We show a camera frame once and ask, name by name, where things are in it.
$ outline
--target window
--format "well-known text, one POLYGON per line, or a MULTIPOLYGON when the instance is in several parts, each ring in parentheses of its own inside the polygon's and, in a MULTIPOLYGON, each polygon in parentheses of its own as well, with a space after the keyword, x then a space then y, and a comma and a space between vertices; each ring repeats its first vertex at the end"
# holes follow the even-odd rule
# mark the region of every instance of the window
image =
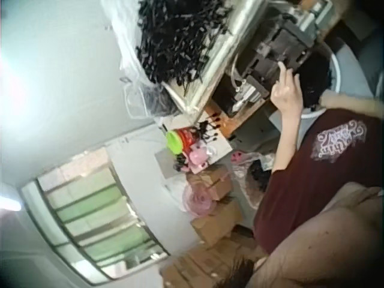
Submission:
POLYGON ((90 284, 167 256, 136 214, 104 148, 74 157, 21 192, 46 241, 90 284))

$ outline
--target window frame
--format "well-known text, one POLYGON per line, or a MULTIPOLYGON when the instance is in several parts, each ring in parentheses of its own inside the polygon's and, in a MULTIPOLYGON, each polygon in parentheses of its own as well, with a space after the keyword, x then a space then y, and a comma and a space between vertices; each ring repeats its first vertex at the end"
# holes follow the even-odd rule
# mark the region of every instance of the window frame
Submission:
MULTIPOLYGON (((86 153, 82 153, 80 155, 86 155, 86 154, 91 154, 99 149, 95 149, 94 151, 87 151, 86 153)), ((23 191, 21 191, 22 189, 19 189, 19 194, 21 196, 21 199, 23 200, 23 203, 24 203, 24 206, 25 206, 25 209, 30 217, 30 219, 32 220, 33 224, 35 225, 35 227, 37 228, 38 232, 40 233, 40 235, 42 236, 42 238, 44 239, 44 241, 48 244, 48 246, 51 248, 51 250, 69 267, 70 270, 72 270, 76 275, 78 275, 82 280, 84 280, 87 284, 91 285, 91 286, 100 286, 100 285, 104 285, 104 284, 107 284, 107 283, 111 283, 113 281, 119 281, 119 280, 123 280, 127 277, 130 277, 132 276, 133 274, 143 270, 143 269, 146 269, 152 265, 155 265, 157 264, 158 262, 160 261, 163 261, 165 260, 166 258, 168 258, 170 256, 169 252, 163 247, 163 245, 158 241, 158 239, 155 237, 155 235, 151 232, 151 230, 149 229, 149 227, 146 225, 146 223, 144 222, 143 218, 139 215, 139 213, 137 212, 137 209, 134 207, 130 197, 128 196, 128 193, 127 191, 125 190, 125 188, 123 187, 123 185, 121 184, 121 181, 116 173, 116 170, 113 166, 113 163, 111 162, 110 158, 108 157, 108 162, 101 165, 100 167, 97 167, 97 168, 94 168, 94 169, 91 169, 91 171, 89 173, 87 173, 86 176, 77 176, 73 179, 70 179, 68 181, 65 181, 64 183, 58 185, 57 187, 54 187, 52 189, 49 189, 47 191, 44 191, 43 188, 41 187, 41 184, 39 183, 39 180, 38 178, 42 175, 45 175, 51 171, 53 171, 54 169, 57 169, 63 165, 66 165, 66 164, 69 164, 71 162, 73 162, 74 160, 78 159, 77 156, 75 157, 72 157, 69 161, 66 161, 58 166, 55 166, 54 168, 52 169, 49 169, 43 173, 41 173, 39 176, 33 178, 33 180, 31 181, 28 181, 25 185, 22 186, 22 188, 26 187, 28 184, 30 183, 34 183, 37 190, 38 190, 38 193, 39 193, 39 196, 41 197, 42 201, 44 202, 44 205, 46 206, 47 210, 49 211, 50 215, 53 217, 57 227, 61 230, 61 232, 67 237, 68 241, 65 242, 65 243, 60 243, 60 244, 53 244, 51 243, 50 239, 48 238, 48 236, 46 235, 46 233, 44 232, 44 229, 40 226, 39 222, 37 221, 37 219, 35 218, 34 216, 34 213, 32 212, 32 210, 30 209, 29 207, 29 203, 23 193, 23 191), (131 269, 128 270, 127 274, 121 276, 121 277, 118 277, 118 278, 113 278, 111 277, 110 275, 108 275, 106 272, 103 271, 103 268, 105 267, 99 267, 97 265, 97 262, 99 261, 95 261, 95 260, 92 260, 92 258, 90 257, 90 255, 87 254, 87 252, 85 251, 84 247, 82 247, 79 243, 81 240, 79 240, 78 242, 76 241, 76 237, 77 236, 73 236, 71 234, 71 232, 66 228, 65 226, 65 222, 62 221, 58 214, 57 214, 57 211, 55 208, 52 207, 52 205, 49 203, 49 200, 48 200, 48 195, 52 192, 54 192, 55 190, 58 190, 68 184, 71 184, 73 182, 76 182, 80 179, 83 179, 84 177, 88 177, 92 174, 95 174, 97 172, 100 172, 104 169, 109 169, 109 171, 111 172, 112 174, 112 177, 113 179, 115 180, 115 185, 119 188, 125 202, 127 203, 127 206, 128 206, 128 209, 131 211, 131 212, 134 212, 134 214, 137 216, 137 224, 140 224, 141 228, 143 228, 143 230, 148 234, 149 236, 149 241, 153 241, 156 245, 158 245, 163 251, 164 253, 166 254, 165 256, 163 257, 160 257, 159 259, 151 259, 151 260, 148 260, 144 263, 141 263, 131 269), (81 274, 78 270, 76 270, 76 268, 62 255, 60 254, 57 249, 60 248, 60 247, 63 247, 65 245, 72 245, 78 253, 81 254, 81 256, 87 260, 99 273, 101 273, 101 275, 103 275, 104 277, 107 278, 107 281, 104 281, 104 282, 100 282, 100 283, 93 283, 91 282, 88 278, 86 278, 83 274, 81 274)))

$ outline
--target maroon t-shirt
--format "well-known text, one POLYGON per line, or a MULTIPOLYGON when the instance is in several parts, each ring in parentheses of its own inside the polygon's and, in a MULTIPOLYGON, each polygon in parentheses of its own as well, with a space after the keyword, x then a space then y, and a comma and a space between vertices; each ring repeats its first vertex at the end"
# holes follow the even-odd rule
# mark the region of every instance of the maroon t-shirt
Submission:
POLYGON ((320 116, 287 169, 271 176, 254 220, 258 244, 271 254, 345 183, 382 187, 382 132, 380 120, 350 111, 320 116))

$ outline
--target graphic print on shirt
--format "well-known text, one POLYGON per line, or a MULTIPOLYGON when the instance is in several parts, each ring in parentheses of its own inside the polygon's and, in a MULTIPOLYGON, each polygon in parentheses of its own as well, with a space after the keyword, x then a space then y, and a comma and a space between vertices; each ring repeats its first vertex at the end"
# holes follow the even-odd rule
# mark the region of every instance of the graphic print on shirt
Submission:
POLYGON ((367 126, 356 120, 322 131, 313 143, 311 158, 334 163, 349 146, 354 146, 357 141, 365 142, 366 135, 367 126))

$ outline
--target person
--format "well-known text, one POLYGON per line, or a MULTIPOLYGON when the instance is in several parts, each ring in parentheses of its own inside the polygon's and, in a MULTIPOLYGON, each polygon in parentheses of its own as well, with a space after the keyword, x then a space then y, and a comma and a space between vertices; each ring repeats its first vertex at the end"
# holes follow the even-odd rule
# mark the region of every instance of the person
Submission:
POLYGON ((283 127, 254 221, 269 256, 255 273, 252 263, 236 265, 217 287, 351 287, 382 259, 383 106, 326 91, 320 103, 328 110, 297 151, 299 76, 278 64, 271 101, 283 127))

